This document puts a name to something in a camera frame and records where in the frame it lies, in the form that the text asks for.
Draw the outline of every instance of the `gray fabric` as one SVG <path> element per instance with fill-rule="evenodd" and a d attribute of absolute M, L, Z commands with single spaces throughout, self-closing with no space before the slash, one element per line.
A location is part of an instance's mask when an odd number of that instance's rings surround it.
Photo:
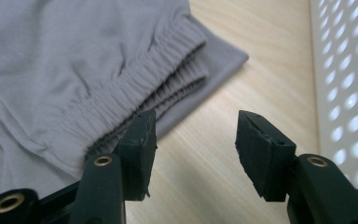
<path fill-rule="evenodd" d="M 0 192 L 73 183 L 136 113 L 167 132 L 244 60 L 186 0 L 0 1 Z"/>
<path fill-rule="evenodd" d="M 214 35 L 194 17 L 190 17 L 190 20 L 207 36 L 208 44 L 198 53 L 198 56 L 209 71 L 208 81 L 203 82 L 199 88 L 175 104 L 159 118 L 156 124 L 158 138 L 162 137 L 194 108 L 199 106 L 203 100 L 234 75 L 249 59 L 247 53 L 229 45 Z"/>

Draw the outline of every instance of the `black plastic part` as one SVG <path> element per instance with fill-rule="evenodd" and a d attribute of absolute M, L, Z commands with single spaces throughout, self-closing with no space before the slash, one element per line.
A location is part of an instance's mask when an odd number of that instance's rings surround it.
<path fill-rule="evenodd" d="M 41 224 L 68 223 L 79 181 L 40 200 Z"/>
<path fill-rule="evenodd" d="M 121 158 L 126 201 L 141 201 L 149 195 L 156 149 L 156 113 L 148 110 L 133 119 L 114 150 Z"/>
<path fill-rule="evenodd" d="M 13 189 L 0 194 L 0 224 L 40 222 L 39 200 L 32 189 Z"/>
<path fill-rule="evenodd" d="M 120 157 L 107 153 L 89 158 L 69 223 L 118 224 L 125 218 Z"/>
<path fill-rule="evenodd" d="M 291 198 L 287 202 L 287 215 L 291 224 L 314 224 L 308 205 L 306 203 L 295 203 Z"/>
<path fill-rule="evenodd" d="M 241 110 L 235 145 L 260 197 L 267 202 L 284 202 L 283 176 L 293 163 L 296 144 L 262 116 Z"/>
<path fill-rule="evenodd" d="M 358 223 L 358 190 L 333 162 L 303 154 L 294 170 L 314 223 Z"/>

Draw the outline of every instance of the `perforated panel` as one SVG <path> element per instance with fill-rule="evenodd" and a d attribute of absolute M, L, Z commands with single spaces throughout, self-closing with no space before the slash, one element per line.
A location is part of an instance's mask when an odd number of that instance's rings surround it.
<path fill-rule="evenodd" d="M 358 0 L 311 10 L 321 152 L 358 188 Z"/>

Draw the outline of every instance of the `brass insert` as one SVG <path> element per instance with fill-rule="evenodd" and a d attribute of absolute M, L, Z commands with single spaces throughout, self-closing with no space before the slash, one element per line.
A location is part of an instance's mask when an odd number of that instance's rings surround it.
<path fill-rule="evenodd" d="M 20 193 L 6 196 L 0 200 L 0 214 L 17 208 L 22 202 L 24 202 L 24 195 Z"/>
<path fill-rule="evenodd" d="M 113 159 L 111 157 L 101 156 L 100 158 L 98 158 L 98 159 L 96 159 L 94 161 L 94 165 L 96 165 L 96 166 L 105 166 L 105 165 L 109 164 L 112 161 L 113 161 Z"/>
<path fill-rule="evenodd" d="M 315 166 L 319 166 L 319 167 L 326 167 L 328 164 L 325 160 L 318 158 L 318 157 L 308 157 L 307 161 Z"/>

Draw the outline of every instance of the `wooden table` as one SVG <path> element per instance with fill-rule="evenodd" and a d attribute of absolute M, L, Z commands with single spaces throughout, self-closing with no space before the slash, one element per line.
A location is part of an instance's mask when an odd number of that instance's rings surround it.
<path fill-rule="evenodd" d="M 190 0 L 196 18 L 250 54 L 218 91 L 158 141 L 151 198 L 127 202 L 128 223 L 289 223 L 241 168 L 239 110 L 259 113 L 319 153 L 309 1 Z"/>

